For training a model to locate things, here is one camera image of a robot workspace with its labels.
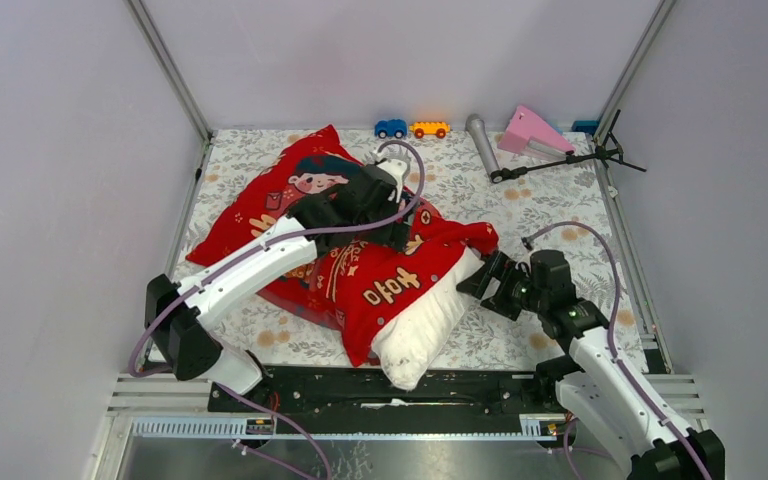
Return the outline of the red cartoon print pillowcase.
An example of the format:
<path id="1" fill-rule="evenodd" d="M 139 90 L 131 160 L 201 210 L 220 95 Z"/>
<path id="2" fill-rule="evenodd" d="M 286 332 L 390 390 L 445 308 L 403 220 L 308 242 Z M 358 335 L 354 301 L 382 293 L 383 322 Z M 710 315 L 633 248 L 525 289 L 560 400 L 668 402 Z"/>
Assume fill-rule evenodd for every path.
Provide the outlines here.
<path id="1" fill-rule="evenodd" d="M 292 204 L 347 182 L 360 166 L 332 125 L 298 138 L 225 208 L 186 260 L 204 267 L 218 262 L 273 226 Z M 497 248 L 498 240 L 491 224 L 448 220 L 421 200 L 404 251 L 355 240 L 289 271 L 259 294 L 298 317 L 339 331 L 353 366 L 380 364 L 371 351 L 376 334 L 427 292 L 464 248 L 480 259 Z"/>

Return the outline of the white pillow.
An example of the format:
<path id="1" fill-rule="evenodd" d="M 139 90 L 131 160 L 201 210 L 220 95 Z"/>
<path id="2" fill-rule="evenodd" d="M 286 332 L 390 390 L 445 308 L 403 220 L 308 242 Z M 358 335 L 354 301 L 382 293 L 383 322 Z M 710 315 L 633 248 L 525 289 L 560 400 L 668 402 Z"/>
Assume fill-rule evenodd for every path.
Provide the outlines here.
<path id="1" fill-rule="evenodd" d="M 431 288 L 397 314 L 373 338 L 371 351 L 397 389 L 411 391 L 440 354 L 455 327 L 477 300 L 457 290 L 457 285 L 482 266 L 472 249 L 461 257 Z"/>

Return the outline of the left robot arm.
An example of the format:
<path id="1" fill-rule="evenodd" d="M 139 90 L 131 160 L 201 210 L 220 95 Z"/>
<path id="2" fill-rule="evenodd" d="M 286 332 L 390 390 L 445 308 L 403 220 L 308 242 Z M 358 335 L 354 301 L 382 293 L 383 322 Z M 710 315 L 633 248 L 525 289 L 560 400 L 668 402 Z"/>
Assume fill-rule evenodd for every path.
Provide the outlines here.
<path id="1" fill-rule="evenodd" d="M 303 197 L 264 233 L 219 262 L 179 282 L 160 274 L 146 287 L 145 333 L 179 381 L 207 379 L 232 390 L 248 411 L 269 401 L 270 385 L 247 353 L 225 349 L 212 333 L 230 310 L 289 271 L 355 240 L 403 247 L 410 229 L 402 205 L 409 166 L 383 159 L 345 184 Z"/>

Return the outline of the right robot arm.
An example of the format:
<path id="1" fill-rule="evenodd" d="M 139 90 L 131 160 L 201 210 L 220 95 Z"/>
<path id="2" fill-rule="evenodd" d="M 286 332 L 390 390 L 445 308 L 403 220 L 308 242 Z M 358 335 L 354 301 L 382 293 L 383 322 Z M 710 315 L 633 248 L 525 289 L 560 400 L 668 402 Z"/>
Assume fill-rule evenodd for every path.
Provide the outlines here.
<path id="1" fill-rule="evenodd" d="M 538 250 L 527 265 L 501 251 L 457 289 L 510 320 L 535 314 L 563 354 L 535 369 L 535 402 L 573 414 L 629 479 L 723 479 L 725 448 L 698 430 L 630 364 L 591 301 L 580 297 L 562 252 Z"/>

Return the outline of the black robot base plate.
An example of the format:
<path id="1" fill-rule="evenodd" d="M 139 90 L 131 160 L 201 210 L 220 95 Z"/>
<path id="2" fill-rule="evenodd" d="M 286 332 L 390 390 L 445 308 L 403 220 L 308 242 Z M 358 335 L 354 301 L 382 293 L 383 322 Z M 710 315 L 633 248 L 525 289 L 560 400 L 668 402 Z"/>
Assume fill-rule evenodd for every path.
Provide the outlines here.
<path id="1" fill-rule="evenodd" d="M 473 425 L 482 418 L 524 415 L 548 421 L 558 435 L 572 417 L 541 377 L 529 371 L 493 370 L 430 370 L 415 389 L 403 391 L 380 369 L 269 366 L 243 400 L 212 387 L 207 409 L 249 414 L 254 404 L 283 414 L 304 429 L 312 422 L 342 429 L 373 419 L 421 424 L 463 420 Z"/>

